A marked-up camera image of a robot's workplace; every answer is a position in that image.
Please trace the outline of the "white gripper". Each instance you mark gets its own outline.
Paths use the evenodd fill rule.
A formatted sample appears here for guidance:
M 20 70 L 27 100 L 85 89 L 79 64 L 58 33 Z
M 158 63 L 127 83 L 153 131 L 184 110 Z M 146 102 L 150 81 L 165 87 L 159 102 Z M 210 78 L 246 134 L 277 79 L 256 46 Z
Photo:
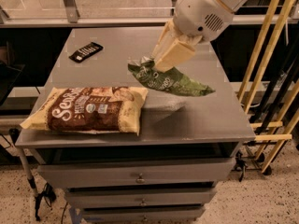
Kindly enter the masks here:
M 195 54 L 194 46 L 176 39 L 181 33 L 212 41 L 228 27 L 233 16 L 234 11 L 225 0 L 177 0 L 174 18 L 165 24 L 151 53 L 154 68 L 166 72 Z

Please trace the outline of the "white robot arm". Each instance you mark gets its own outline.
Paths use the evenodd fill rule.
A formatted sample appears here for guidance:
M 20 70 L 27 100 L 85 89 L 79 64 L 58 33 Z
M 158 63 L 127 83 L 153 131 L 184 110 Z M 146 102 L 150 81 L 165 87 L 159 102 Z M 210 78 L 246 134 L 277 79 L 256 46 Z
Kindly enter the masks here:
M 188 61 L 201 41 L 215 40 L 248 0 L 177 0 L 173 18 L 164 26 L 151 58 L 166 72 Z

